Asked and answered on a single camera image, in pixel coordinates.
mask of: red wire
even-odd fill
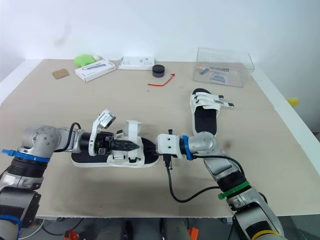
[[[171,80],[174,76],[175,76],[175,74],[174,74],[174,73],[171,73],[171,77],[170,77],[169,80],[166,81],[164,84],[159,85],[159,84],[151,84],[151,83],[148,83],[148,85],[149,85],[149,86],[155,86],[155,87],[163,87],[163,86],[166,85],[168,82],[170,82],[170,80]]]

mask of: white box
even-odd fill
[[[153,56],[123,56],[116,67],[123,70],[152,70],[154,65]]]
[[[75,74],[86,83],[116,70],[116,65],[108,60],[100,60],[74,70]]]
[[[193,80],[242,88],[254,69],[247,52],[199,47]]]

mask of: white slipper strap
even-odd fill
[[[196,94],[192,94],[190,96],[192,113],[195,113],[197,107],[202,106],[204,109],[215,109],[217,111],[216,115],[218,116],[221,106],[234,107],[232,103],[224,102],[221,98],[223,98],[223,96],[220,97],[206,92],[197,92]]]

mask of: clear plastic box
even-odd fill
[[[243,87],[254,69],[247,52],[199,47],[193,80]]]

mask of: black insole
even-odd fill
[[[203,88],[195,89],[192,94],[196,93],[207,93],[209,91]],[[194,112],[194,127],[197,133],[209,132],[213,135],[217,133],[217,110],[215,109],[204,109],[202,106],[198,106]]]
[[[158,157],[154,153],[156,152],[156,145],[142,137],[143,144],[143,153],[144,153],[144,164],[152,164],[157,161]],[[72,153],[71,158],[73,161],[79,164],[88,164],[88,163],[106,163],[107,156],[96,155],[90,156],[88,151],[82,151],[80,153]]]

